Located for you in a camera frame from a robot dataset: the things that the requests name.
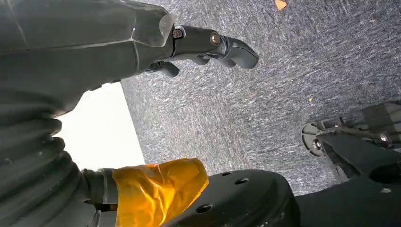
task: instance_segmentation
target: screw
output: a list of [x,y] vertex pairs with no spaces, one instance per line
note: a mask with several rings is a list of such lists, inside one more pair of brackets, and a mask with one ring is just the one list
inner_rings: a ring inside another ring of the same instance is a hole
[[384,134],[380,134],[380,140],[381,140],[382,142],[384,142],[384,143],[387,143],[387,142],[388,142],[388,138],[387,138],[387,136],[384,135]]
[[322,144],[320,143],[319,140],[314,140],[313,143],[312,143],[312,146],[317,150],[322,149]]
[[182,38],[183,32],[180,29],[176,29],[173,31],[173,38],[174,39],[179,39]]
[[391,193],[391,188],[383,188],[381,191],[381,193]]
[[215,46],[220,45],[220,35],[217,34],[217,32],[212,32],[210,35],[210,42]]

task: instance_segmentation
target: hex bolt head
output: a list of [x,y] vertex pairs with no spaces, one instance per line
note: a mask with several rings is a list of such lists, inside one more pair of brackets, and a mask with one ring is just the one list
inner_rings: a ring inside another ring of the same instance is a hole
[[212,32],[212,34],[210,34],[210,42],[215,45],[218,46],[220,45],[220,35],[217,34],[217,32]]

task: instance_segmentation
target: mounting hole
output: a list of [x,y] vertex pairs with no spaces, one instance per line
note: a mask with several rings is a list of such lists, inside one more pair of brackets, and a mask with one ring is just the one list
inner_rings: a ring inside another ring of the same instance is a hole
[[236,185],[239,185],[239,184],[246,183],[246,182],[248,182],[248,181],[249,181],[248,178],[242,178],[242,179],[237,180],[237,181],[235,182],[235,184],[236,184]]
[[204,205],[198,207],[196,209],[196,212],[198,214],[204,214],[204,213],[208,212],[210,209],[212,209],[212,205],[211,204],[204,204]]

